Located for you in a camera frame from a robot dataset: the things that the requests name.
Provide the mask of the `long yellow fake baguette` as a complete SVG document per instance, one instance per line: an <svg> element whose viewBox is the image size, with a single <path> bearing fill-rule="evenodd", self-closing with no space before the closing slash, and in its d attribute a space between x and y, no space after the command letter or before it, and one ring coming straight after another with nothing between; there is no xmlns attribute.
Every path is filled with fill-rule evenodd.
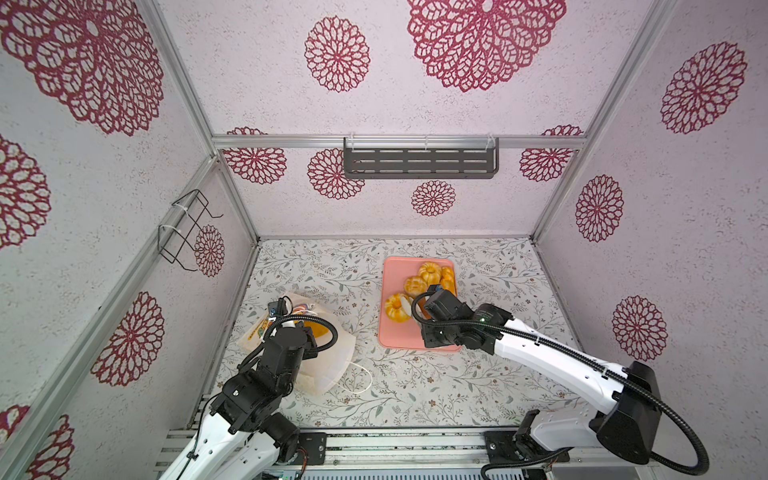
<svg viewBox="0 0 768 480"><path fill-rule="evenodd" d="M323 337L329 333L329 329L327 327L313 321L305 321L304 326L308 327L312 331L315 339L319 339L320 337Z"/></svg>

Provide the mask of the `orange fake bread roll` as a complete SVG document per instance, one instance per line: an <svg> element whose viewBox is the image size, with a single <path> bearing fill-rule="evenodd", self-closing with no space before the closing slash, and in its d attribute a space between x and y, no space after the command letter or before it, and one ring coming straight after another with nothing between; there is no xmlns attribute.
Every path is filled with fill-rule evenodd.
<svg viewBox="0 0 768 480"><path fill-rule="evenodd" d="M413 298L425 293L428 287L427 282L420 276L408 277L404 283L405 293Z"/></svg>

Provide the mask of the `yellow fluted fake cake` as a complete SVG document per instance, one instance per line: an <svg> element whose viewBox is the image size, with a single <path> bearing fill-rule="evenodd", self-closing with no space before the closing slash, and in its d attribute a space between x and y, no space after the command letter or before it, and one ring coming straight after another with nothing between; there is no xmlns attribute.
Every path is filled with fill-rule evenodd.
<svg viewBox="0 0 768 480"><path fill-rule="evenodd" d="M405 293L393 294L385 301L385 314L395 323L405 323L412 318L412 302Z"/></svg>
<svg viewBox="0 0 768 480"><path fill-rule="evenodd" d="M442 267L435 262L425 262L418 270L419 277L428 285L438 285L442 280Z"/></svg>

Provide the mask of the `round fake bread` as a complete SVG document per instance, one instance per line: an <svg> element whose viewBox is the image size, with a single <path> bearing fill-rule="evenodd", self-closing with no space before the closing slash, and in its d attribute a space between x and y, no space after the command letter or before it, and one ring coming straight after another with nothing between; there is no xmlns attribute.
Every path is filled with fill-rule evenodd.
<svg viewBox="0 0 768 480"><path fill-rule="evenodd" d="M419 312L421 317L425 320L429 320L431 316L429 315L429 312L425 310L425 298L421 298L417 301L417 307L416 310Z"/></svg>

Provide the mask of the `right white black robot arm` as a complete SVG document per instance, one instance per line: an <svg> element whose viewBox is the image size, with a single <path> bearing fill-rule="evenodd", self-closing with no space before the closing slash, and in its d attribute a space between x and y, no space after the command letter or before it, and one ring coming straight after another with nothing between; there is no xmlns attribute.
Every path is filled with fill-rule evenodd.
<svg viewBox="0 0 768 480"><path fill-rule="evenodd" d="M634 363L629 368L592 358L578 360L577 351L489 303L471 308L436 285L416 297L412 314L428 348L463 346L506 358L545 375L586 402L576 412L529 411L513 434L512 458L533 461L566 448L602 447L635 464L651 459L661 411L624 386L635 380L657 394L654 374Z"/></svg>

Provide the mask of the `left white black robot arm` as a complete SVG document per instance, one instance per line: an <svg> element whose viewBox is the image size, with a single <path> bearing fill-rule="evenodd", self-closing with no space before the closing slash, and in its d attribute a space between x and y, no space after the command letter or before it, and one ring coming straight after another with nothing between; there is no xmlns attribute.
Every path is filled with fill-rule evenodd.
<svg viewBox="0 0 768 480"><path fill-rule="evenodd" d="M289 315L270 325L261 343L212 396L193 438L163 479L254 479L302 450L300 429L278 412L294 390L301 363L338 340L329 321Z"/></svg>

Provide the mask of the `yellow twisted fake bread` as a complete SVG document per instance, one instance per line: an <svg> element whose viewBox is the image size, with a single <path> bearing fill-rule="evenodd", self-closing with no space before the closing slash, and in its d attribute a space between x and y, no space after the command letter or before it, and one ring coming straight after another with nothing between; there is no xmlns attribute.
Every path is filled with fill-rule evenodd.
<svg viewBox="0 0 768 480"><path fill-rule="evenodd" d="M454 296L457 295L455 272L451 267L441 268L440 286L444 290L450 291Z"/></svg>

